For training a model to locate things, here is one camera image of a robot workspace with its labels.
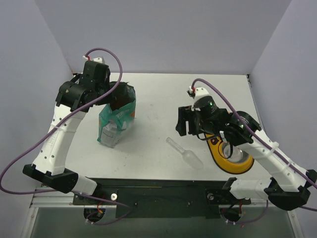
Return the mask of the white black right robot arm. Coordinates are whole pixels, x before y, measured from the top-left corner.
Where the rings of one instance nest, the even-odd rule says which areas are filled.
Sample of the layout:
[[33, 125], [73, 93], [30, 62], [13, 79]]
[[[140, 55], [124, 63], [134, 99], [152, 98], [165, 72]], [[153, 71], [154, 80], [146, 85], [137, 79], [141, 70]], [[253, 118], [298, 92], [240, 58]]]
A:
[[263, 199], [286, 211], [306, 205], [309, 187], [317, 180], [316, 171], [306, 170], [288, 158], [248, 113], [221, 109], [207, 95], [192, 106], [178, 108], [176, 131], [180, 136], [204, 133], [219, 137], [249, 154], [270, 174], [269, 179], [229, 178], [221, 189], [225, 202]]

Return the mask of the clear plastic scoop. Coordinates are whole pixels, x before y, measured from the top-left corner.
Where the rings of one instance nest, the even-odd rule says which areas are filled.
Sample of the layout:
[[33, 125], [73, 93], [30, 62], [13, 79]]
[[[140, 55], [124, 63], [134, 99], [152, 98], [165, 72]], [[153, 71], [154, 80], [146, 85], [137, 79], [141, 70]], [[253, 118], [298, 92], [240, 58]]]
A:
[[192, 150], [184, 149], [170, 137], [166, 139], [166, 142], [181, 155], [183, 161], [191, 168], [195, 170], [202, 170], [204, 168], [203, 162]]

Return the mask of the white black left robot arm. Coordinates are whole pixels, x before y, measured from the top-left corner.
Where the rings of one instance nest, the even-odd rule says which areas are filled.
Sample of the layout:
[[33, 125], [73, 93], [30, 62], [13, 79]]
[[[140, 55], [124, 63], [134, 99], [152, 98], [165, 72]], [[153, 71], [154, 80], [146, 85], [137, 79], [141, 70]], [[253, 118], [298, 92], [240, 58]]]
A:
[[66, 157], [76, 130], [94, 105], [114, 101], [109, 90], [110, 69], [102, 57], [87, 60], [82, 73], [63, 83], [56, 97], [49, 137], [33, 163], [25, 165], [23, 174], [63, 193], [83, 193], [91, 204], [102, 198], [96, 181], [65, 167]]

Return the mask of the green white dog food bag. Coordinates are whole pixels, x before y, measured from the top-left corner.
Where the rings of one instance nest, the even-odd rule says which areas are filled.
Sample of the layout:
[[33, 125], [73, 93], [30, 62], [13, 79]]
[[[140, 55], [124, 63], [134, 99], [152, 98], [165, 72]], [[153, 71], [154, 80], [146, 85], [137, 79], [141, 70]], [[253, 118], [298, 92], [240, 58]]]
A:
[[136, 92], [133, 86], [129, 86], [130, 103], [114, 111], [111, 110], [109, 103], [99, 113], [99, 134], [97, 141], [104, 146], [114, 148], [134, 123]]

